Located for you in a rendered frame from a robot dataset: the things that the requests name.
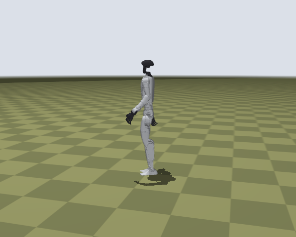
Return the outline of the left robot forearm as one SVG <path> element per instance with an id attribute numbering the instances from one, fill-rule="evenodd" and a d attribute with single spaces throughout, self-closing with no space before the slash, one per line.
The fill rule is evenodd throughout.
<path id="1" fill-rule="evenodd" d="M 136 111 L 140 111 L 141 108 L 146 105 L 148 100 L 149 100 L 149 96 L 145 95 L 143 99 L 140 101 L 140 103 L 135 108 L 132 109 L 132 112 L 135 113 Z"/>

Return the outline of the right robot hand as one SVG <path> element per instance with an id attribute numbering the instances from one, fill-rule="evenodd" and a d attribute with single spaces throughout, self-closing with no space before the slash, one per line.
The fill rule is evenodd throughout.
<path id="1" fill-rule="evenodd" d="M 155 119 L 154 119 L 154 117 L 153 117 L 153 119 L 152 119 L 152 122 L 151 122 L 151 125 L 152 126 L 155 126 L 155 125 L 157 125 L 158 123 L 155 121 Z"/>

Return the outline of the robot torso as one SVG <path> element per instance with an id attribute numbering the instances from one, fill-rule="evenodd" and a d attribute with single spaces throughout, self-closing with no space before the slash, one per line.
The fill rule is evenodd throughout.
<path id="1" fill-rule="evenodd" d="M 152 105 L 150 103 L 152 103 L 153 100 L 154 100 L 154 77 L 150 77 L 150 76 L 146 75 L 143 78 L 149 78 L 149 82 L 150 82 L 149 83 L 150 100 L 147 102 L 147 104 L 144 107 L 145 109 L 143 111 L 143 115 L 146 116 L 146 114 L 150 114 L 152 116 L 152 119 L 153 119 L 154 112 L 153 112 L 153 109 L 152 109 Z M 141 81 L 141 96 L 142 96 L 142 99 L 145 96 L 142 81 Z"/>

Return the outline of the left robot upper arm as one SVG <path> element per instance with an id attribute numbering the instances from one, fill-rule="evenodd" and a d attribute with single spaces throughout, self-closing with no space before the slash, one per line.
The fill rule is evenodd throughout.
<path id="1" fill-rule="evenodd" d="M 150 100 L 150 89 L 149 89 L 149 78 L 143 78 L 142 79 L 142 84 L 143 84 L 143 88 L 144 88 L 144 93 L 145 95 L 149 96 L 149 100 Z"/>

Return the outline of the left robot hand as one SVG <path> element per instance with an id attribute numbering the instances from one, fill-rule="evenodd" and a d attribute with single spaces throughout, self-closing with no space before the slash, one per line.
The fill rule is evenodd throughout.
<path id="1" fill-rule="evenodd" d="M 138 111 L 136 111 L 135 113 L 133 113 L 133 112 L 131 111 L 129 114 L 126 115 L 126 117 L 127 117 L 127 118 L 126 118 L 127 123 L 131 124 L 131 121 L 132 121 L 134 115 L 136 115 L 137 112 L 138 112 Z"/>

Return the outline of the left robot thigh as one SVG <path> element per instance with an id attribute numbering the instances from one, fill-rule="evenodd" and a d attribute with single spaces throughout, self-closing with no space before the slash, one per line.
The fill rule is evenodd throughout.
<path id="1" fill-rule="evenodd" d="M 148 124 L 151 124 L 151 122 L 152 122 L 152 116 L 150 114 L 146 114 L 146 116 L 142 117 L 140 132 L 141 132 L 141 138 L 142 138 L 143 144 L 145 145 L 146 148 L 149 143 L 152 143 L 154 145 L 152 141 L 148 141 L 149 139 Z"/>

